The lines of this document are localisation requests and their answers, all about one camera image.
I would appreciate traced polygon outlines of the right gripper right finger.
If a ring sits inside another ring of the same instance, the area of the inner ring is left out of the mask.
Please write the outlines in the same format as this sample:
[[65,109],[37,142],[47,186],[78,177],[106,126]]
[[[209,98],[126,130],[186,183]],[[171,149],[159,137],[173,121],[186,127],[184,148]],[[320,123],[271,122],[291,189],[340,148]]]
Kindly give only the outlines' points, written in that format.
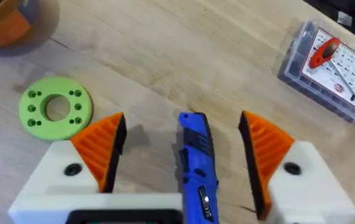
[[259,223],[354,223],[355,205],[312,143],[248,111],[238,129]]

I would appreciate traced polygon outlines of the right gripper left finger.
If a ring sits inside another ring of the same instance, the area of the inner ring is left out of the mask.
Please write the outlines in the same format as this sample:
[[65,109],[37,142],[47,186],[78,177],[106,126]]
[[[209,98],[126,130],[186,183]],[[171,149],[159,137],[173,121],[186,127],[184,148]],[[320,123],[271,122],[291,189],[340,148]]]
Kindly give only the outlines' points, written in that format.
[[67,217],[111,193],[127,136],[124,113],[105,117],[69,140],[51,143],[8,210],[10,217]]

